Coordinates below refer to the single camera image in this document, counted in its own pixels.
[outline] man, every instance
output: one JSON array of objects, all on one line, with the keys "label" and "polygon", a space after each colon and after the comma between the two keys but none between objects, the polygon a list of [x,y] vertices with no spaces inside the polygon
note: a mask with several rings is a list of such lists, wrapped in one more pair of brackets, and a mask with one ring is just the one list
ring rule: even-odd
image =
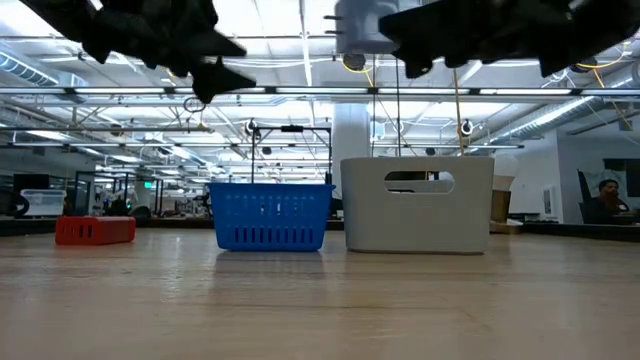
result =
[{"label": "man", "polygon": [[598,184],[600,194],[589,200],[585,207],[585,222],[600,225],[628,225],[638,215],[618,198],[619,184],[607,179]]}]

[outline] desk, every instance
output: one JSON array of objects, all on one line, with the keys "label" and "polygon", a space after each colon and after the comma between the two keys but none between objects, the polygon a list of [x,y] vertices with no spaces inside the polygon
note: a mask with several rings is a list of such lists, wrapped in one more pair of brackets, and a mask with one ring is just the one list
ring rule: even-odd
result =
[{"label": "desk", "polygon": [[0,242],[0,358],[636,360],[640,247],[494,236],[484,256],[221,252],[209,230]]},{"label": "desk", "polygon": [[617,225],[574,225],[552,223],[525,223],[522,231],[526,233],[582,237],[596,240],[616,240],[640,242],[640,226]]}]

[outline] basket handle hole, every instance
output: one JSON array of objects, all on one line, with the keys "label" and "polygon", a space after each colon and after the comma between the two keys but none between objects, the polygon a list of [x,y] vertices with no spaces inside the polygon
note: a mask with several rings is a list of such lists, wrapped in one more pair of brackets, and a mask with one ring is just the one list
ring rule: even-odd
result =
[{"label": "basket handle hole", "polygon": [[449,194],[455,180],[446,171],[392,171],[384,178],[384,186],[396,194]]}]

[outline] white wall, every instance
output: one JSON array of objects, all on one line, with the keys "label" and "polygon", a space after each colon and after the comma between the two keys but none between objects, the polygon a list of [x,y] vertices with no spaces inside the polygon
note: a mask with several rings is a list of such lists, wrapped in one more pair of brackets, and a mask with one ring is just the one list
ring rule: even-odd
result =
[{"label": "white wall", "polygon": [[580,203],[582,194],[578,170],[585,172],[604,171],[603,159],[640,159],[640,146],[621,136],[607,138],[561,136],[558,151],[562,179],[562,201],[564,220],[567,224],[581,224]]},{"label": "white wall", "polygon": [[510,213],[539,213],[544,217],[543,189],[556,187],[555,220],[562,222],[562,194],[560,193],[560,166],[555,131],[544,134],[541,140],[528,140],[524,149],[504,150],[518,159],[519,172],[511,185]]}]

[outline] blue basket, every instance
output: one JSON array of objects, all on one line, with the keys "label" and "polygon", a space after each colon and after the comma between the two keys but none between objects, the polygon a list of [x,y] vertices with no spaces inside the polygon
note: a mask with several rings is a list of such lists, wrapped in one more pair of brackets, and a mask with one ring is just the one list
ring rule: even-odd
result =
[{"label": "blue basket", "polygon": [[316,251],[333,185],[211,183],[218,246],[226,250]]}]

